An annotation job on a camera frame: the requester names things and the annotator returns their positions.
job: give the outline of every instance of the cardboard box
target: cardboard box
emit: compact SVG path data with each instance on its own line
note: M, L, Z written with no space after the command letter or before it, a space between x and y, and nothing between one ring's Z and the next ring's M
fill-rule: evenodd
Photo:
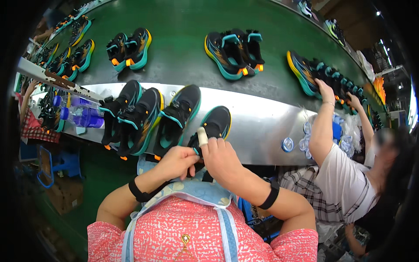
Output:
M62 215L83 203L83 183L78 177L54 177L54 184L45 189L49 200L57 212Z

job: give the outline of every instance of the pink patterned shirt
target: pink patterned shirt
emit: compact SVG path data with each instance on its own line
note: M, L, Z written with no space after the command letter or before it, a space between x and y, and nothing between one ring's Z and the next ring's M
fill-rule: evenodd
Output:
M242 212L232 203L238 234L239 261L317 261L318 235L298 229L275 238L271 245L246 225ZM188 253L181 236L187 234ZM125 231L106 222L87 227L88 260L120 261ZM134 232L135 261L224 261L220 223L213 207L169 197L137 220Z

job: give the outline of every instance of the gold necklace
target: gold necklace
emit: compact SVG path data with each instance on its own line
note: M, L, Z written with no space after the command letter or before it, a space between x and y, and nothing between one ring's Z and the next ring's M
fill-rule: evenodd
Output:
M190 237L189 237L188 235L186 235L186 234L183 234L183 235L182 235L181 240L182 240L182 242L183 242L183 244L184 244L184 247L183 247L183 249L179 252L179 254L175 257L175 259L174 259L173 261L176 261L176 260L178 259L178 257L179 257L179 256L180 256L183 252L188 253L188 255L189 255L191 258L193 258L195 261L197 261L197 259L196 259L194 256L192 256L192 254L188 251L188 249L187 249L187 247L186 247L186 244L188 244L189 239L190 239Z

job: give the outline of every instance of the floral apron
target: floral apron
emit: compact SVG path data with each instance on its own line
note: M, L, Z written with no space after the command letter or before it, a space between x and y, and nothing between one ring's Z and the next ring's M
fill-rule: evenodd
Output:
M140 156L138 161L138 174L142 174L154 167L151 162L147 162L145 167L144 159ZM221 239L224 249L224 256L227 262L238 261L238 238L237 230L233 216L226 208L230 205L231 200L237 204L237 197L230 191L222 188L217 182L202 182L202 178L206 169L202 169L193 178L187 178L184 181L174 179L174 183L165 186L150 201L148 201L140 212L131 213L131 222L125 232L124 242L122 245L122 262L134 262L134 231L137 220L152 207L164 199L176 196L194 203L213 206L217 211L220 220Z

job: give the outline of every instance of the black wristband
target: black wristband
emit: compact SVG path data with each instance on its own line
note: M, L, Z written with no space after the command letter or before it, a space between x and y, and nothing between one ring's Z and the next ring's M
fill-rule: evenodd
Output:
M259 206L259 208L266 210L270 208L275 200L277 200L279 194L279 183L276 179L271 181L271 192L269 193L269 196L266 198L265 202Z
M152 197L150 196L150 194L143 193L138 189L137 185L135 184L135 179L133 179L130 183L128 183L128 187L131 193L135 196L135 199L140 203L147 202Z

